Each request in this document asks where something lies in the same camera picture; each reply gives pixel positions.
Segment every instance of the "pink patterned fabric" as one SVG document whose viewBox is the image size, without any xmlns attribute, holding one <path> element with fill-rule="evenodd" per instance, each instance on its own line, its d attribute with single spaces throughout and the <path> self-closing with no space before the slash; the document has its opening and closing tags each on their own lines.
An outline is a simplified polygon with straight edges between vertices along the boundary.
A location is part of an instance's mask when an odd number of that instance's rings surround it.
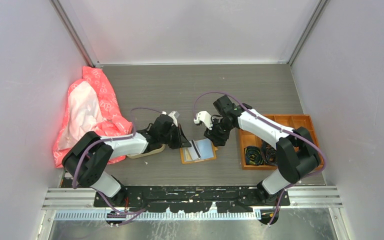
<svg viewBox="0 0 384 240">
<path fill-rule="evenodd" d="M 86 132 L 100 136 L 122 136 L 132 130 L 132 123 L 120 113 L 113 87 L 99 68 L 83 67 L 82 79 L 68 89 L 62 128 L 53 145 L 55 166 L 62 168 L 64 156 Z M 114 164 L 124 160 L 119 156 L 109 160 Z"/>
</svg>

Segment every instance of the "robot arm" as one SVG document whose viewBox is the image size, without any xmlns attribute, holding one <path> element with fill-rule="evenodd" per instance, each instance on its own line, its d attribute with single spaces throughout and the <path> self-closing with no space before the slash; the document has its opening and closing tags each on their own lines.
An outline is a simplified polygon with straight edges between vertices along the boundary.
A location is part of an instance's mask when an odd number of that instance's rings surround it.
<svg viewBox="0 0 384 240">
<path fill-rule="evenodd" d="M 87 132 L 62 160 L 64 168 L 75 175 L 80 157 L 90 145 L 93 146 L 83 160 L 79 172 L 78 183 L 84 188 L 94 188 L 106 196 L 115 205 L 120 205 L 126 197 L 126 188 L 113 176 L 104 171 L 110 159 L 124 155 L 149 153 L 167 144 L 171 149 L 191 147 L 186 139 L 182 126 L 178 124 L 179 114 L 163 112 L 153 124 L 139 130 L 135 135 L 120 137 L 99 136 L 94 131 Z"/>
<path fill-rule="evenodd" d="M 229 139 L 230 131 L 233 128 L 238 128 L 256 135 L 276 149 L 277 170 L 257 184 L 262 199 L 269 198 L 289 184 L 295 184 L 321 163 L 319 154 L 314 148 L 283 132 L 283 130 L 288 130 L 313 142 L 306 128 L 293 129 L 283 126 L 262 116 L 251 106 L 244 104 L 256 115 L 253 116 L 241 106 L 232 103 L 227 95 L 217 99 L 213 105 L 221 118 L 214 118 L 208 112 L 201 111 L 195 116 L 194 122 L 197 125 L 204 123 L 207 128 L 204 136 L 210 139 L 214 146 L 224 146 Z M 266 122 L 259 120 L 258 117 L 282 130 L 273 128 Z"/>
</svg>

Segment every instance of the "dark wood grain surface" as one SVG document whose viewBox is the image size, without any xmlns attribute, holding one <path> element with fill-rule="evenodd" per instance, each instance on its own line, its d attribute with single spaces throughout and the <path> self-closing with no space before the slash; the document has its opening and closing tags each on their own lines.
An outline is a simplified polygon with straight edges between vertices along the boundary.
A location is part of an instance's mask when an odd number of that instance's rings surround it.
<svg viewBox="0 0 384 240">
<path fill-rule="evenodd" d="M 138 129 L 153 123 L 157 113 L 134 112 L 134 107 L 180 113 L 179 123 L 189 140 L 204 138 L 205 127 L 193 122 L 195 99 L 208 91 L 225 91 L 251 105 L 261 114 L 302 114 L 300 100 L 286 64 L 223 65 L 105 65 L 121 114 L 133 118 Z M 213 102 L 220 94 L 202 97 L 197 112 L 217 113 Z M 106 171 L 125 185 L 255 185 L 271 171 L 242 170 L 237 130 L 226 146 L 219 147 L 217 159 L 182 164 L 178 149 L 138 159 L 125 159 L 107 166 Z M 321 175 L 306 178 L 303 184 L 324 184 Z"/>
</svg>

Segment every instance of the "coiled black cable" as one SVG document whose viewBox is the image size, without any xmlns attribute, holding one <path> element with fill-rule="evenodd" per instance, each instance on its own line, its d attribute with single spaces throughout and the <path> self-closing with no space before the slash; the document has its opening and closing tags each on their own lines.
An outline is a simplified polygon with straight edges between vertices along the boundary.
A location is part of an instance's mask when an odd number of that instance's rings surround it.
<svg viewBox="0 0 384 240">
<path fill-rule="evenodd" d="M 263 157 L 261 150 L 257 146 L 247 146 L 245 152 L 245 163 L 246 165 L 260 166 L 263 165 Z"/>
<path fill-rule="evenodd" d="M 265 141 L 262 142 L 261 145 L 261 156 L 263 158 L 263 162 L 265 165 L 269 166 L 277 166 L 278 165 L 278 157 L 276 156 L 276 149 Z"/>
</svg>

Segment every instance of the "orange compartment tray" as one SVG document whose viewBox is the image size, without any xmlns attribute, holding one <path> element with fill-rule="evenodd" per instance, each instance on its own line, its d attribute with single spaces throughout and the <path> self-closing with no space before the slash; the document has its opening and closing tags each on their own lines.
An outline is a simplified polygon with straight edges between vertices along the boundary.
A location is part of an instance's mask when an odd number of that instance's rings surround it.
<svg viewBox="0 0 384 240">
<path fill-rule="evenodd" d="M 291 127 L 297 129 L 299 127 L 306 128 L 312 137 L 313 142 L 317 147 L 319 147 L 319 141 L 317 140 L 316 133 L 314 131 L 313 123 L 311 121 L 310 115 L 305 114 L 270 114 L 264 115 L 266 118 L 275 121 L 278 124 L 282 124 L 287 127 Z M 238 131 L 240 151 L 241 151 L 241 165 L 244 170 L 276 170 L 277 166 L 270 165 L 247 165 L 245 162 L 244 149 L 248 146 L 257 146 L 260 147 L 262 145 L 262 140 L 256 135 L 250 133 L 249 131 L 244 131 L 239 129 Z M 321 169 L 324 164 L 324 160 L 322 156 L 320 156 L 321 164 L 316 168 L 316 170 Z"/>
</svg>

